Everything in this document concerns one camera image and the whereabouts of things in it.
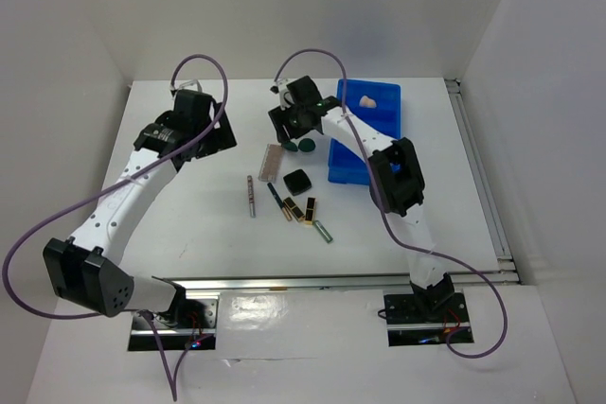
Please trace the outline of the green teardrop makeup sponge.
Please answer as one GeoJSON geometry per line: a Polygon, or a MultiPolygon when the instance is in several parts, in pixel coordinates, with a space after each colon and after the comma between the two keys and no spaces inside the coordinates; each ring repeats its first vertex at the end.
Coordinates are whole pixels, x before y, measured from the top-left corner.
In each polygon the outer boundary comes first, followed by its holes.
{"type": "Polygon", "coordinates": [[[283,143],[281,145],[281,147],[283,147],[285,150],[287,150],[288,152],[292,152],[292,153],[297,153],[298,152],[298,146],[297,144],[295,144],[292,141],[283,143]]]}

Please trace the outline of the beige makeup sponge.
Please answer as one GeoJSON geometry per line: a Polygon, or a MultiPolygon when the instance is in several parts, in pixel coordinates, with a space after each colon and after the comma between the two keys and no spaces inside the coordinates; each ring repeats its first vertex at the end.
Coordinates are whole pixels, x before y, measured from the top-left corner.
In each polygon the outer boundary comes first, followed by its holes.
{"type": "Polygon", "coordinates": [[[377,107],[377,102],[368,96],[362,96],[359,100],[359,106],[367,109],[375,109],[377,107]]]}

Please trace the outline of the black square compact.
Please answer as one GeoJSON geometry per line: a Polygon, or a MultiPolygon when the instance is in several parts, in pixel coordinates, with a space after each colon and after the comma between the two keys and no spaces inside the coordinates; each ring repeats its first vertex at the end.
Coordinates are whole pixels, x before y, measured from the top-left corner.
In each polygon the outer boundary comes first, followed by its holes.
{"type": "Polygon", "coordinates": [[[283,182],[293,196],[300,195],[312,188],[312,182],[303,169],[297,169],[286,174],[283,177],[283,182]]]}

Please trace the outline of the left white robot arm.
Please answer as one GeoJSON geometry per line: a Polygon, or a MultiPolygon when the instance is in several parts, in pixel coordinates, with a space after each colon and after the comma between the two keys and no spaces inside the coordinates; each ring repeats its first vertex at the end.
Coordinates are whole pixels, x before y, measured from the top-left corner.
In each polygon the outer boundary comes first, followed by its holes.
{"type": "Polygon", "coordinates": [[[171,110],[137,136],[118,178],[121,187],[102,197],[68,239],[52,238],[45,245],[43,258],[58,297],[107,317],[148,311],[166,327],[184,324],[190,312],[203,310],[187,299],[184,287],[134,277],[119,266],[139,222],[183,165],[237,144],[227,117],[211,123],[222,106],[213,96],[183,89],[173,101],[171,110]]]}

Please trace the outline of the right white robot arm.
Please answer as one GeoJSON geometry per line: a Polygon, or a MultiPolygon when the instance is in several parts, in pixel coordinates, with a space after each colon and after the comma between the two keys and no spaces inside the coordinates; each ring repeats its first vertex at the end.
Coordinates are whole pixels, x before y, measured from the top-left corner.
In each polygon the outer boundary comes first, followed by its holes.
{"type": "Polygon", "coordinates": [[[435,255],[435,243],[423,213],[425,181],[413,143],[379,132],[337,97],[323,97],[308,76],[276,79],[271,91],[279,96],[279,106],[269,116],[280,143],[316,131],[365,162],[373,202],[396,233],[408,235],[413,309],[422,320],[435,320],[455,290],[452,278],[435,255]]]}

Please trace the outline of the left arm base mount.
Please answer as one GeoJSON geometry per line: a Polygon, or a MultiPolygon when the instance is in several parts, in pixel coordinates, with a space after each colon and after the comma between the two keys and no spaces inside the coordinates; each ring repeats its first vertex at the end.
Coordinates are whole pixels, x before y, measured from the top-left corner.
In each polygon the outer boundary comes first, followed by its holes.
{"type": "MultiPolygon", "coordinates": [[[[179,322],[167,322],[159,315],[152,316],[152,324],[158,332],[166,351],[211,351],[216,348],[216,324],[219,295],[202,294],[197,298],[199,306],[188,309],[179,322]]],[[[134,314],[127,345],[129,352],[157,352],[158,348],[150,324],[134,314]]]]}

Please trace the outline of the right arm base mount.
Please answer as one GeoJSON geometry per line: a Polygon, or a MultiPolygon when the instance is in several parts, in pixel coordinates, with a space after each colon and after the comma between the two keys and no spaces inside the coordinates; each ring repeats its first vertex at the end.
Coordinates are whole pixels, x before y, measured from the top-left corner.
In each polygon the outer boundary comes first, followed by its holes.
{"type": "Polygon", "coordinates": [[[454,296],[436,312],[423,313],[413,294],[385,294],[383,308],[377,311],[386,322],[388,345],[438,345],[473,343],[473,334],[467,304],[462,292],[454,296]]]}

